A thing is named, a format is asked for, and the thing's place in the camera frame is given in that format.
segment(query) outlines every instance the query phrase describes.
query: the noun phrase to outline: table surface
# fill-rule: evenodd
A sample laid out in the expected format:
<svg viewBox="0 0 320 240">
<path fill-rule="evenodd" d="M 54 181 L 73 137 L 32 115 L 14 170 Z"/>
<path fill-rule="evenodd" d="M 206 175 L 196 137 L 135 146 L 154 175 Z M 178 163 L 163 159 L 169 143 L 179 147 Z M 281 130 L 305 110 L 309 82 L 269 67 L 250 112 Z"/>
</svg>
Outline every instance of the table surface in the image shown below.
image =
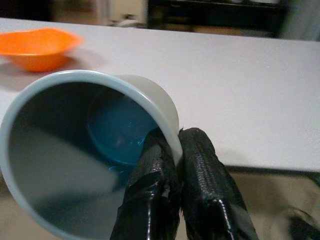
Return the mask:
<svg viewBox="0 0 320 240">
<path fill-rule="evenodd" d="M 228 166 L 320 172 L 320 42 L 0 18 L 0 32 L 59 27 L 85 43 L 60 70 L 149 78 L 199 127 Z M 47 75 L 0 59 L 0 122 L 27 85 Z"/>
</svg>

